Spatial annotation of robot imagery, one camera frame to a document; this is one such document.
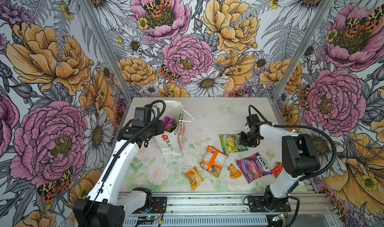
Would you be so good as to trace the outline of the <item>green Fox's lemon candy bag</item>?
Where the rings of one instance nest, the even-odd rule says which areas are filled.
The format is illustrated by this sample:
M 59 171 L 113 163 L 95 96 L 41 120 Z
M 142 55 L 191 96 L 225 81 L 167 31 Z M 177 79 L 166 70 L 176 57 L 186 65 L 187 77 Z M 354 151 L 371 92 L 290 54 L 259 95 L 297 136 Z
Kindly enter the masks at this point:
M 220 134 L 219 137 L 225 154 L 248 150 L 247 147 L 240 144 L 240 134 Z

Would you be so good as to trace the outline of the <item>purple raisin snack bag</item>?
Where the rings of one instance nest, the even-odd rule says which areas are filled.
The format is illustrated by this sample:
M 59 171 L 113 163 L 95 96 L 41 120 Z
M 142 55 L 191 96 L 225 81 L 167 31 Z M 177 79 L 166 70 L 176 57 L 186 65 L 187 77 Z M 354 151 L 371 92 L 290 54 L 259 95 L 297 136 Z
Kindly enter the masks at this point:
M 170 118 L 166 116 L 163 119 L 163 129 L 165 132 L 172 133 L 174 130 L 176 130 L 177 126 L 178 126 L 178 123 L 174 118 Z

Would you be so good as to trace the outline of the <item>white paper gift bag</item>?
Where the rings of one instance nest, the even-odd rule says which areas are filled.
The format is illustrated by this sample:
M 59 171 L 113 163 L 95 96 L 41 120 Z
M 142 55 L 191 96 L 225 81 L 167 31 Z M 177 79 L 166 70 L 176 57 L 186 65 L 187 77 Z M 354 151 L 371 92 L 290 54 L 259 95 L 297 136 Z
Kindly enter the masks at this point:
M 161 116 L 161 120 L 166 116 L 174 118 L 178 126 L 172 133 L 164 131 L 163 134 L 156 136 L 155 139 L 162 154 L 179 156 L 183 152 L 186 131 L 185 123 L 195 122 L 195 119 L 184 109 L 182 102 L 166 100 L 165 104 L 166 109 Z

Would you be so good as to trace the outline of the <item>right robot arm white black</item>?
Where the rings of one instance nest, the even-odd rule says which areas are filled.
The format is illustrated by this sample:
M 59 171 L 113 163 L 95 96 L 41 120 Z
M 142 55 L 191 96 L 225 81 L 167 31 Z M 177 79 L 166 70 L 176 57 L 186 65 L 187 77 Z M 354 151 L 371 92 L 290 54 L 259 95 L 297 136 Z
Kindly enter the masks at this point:
M 257 114 L 246 118 L 249 132 L 241 132 L 240 144 L 255 148 L 261 140 L 270 139 L 282 147 L 283 170 L 271 185 L 266 187 L 263 198 L 251 201 L 251 208 L 265 211 L 290 211 L 288 199 L 299 185 L 300 178 L 320 169 L 320 160 L 313 138 L 308 134 L 297 134 L 282 128 L 270 126 Z

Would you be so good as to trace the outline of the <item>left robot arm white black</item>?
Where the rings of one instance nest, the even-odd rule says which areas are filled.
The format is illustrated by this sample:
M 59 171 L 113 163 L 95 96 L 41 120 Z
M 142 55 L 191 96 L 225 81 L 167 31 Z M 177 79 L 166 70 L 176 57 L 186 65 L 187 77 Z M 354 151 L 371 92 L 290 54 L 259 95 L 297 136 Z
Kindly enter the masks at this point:
M 155 103 L 135 109 L 134 118 L 127 122 L 118 133 L 117 141 L 106 168 L 99 180 L 84 199 L 78 199 L 73 213 L 80 227 L 121 227 L 125 218 L 138 210 L 152 208 L 152 191 L 134 188 L 124 198 L 119 198 L 124 176 L 142 146 L 164 133 L 160 117 L 166 109 Z

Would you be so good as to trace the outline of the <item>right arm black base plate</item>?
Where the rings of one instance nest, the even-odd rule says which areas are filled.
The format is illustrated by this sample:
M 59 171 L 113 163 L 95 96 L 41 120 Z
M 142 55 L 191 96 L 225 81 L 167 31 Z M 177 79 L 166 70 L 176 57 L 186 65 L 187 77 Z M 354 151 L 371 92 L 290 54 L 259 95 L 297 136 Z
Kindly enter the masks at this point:
M 273 196 L 251 196 L 244 198 L 244 204 L 247 205 L 251 213 L 267 213 L 267 212 L 291 212 L 291 206 L 288 198 L 278 199 Z

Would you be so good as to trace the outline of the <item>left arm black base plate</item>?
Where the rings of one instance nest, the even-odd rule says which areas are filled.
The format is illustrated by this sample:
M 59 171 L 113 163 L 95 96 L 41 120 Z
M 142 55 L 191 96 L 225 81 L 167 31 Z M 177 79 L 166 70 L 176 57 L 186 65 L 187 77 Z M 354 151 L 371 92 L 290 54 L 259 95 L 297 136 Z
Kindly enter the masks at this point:
M 134 211 L 134 214 L 165 214 L 167 209 L 167 197 L 153 197 L 150 207 L 142 207 Z

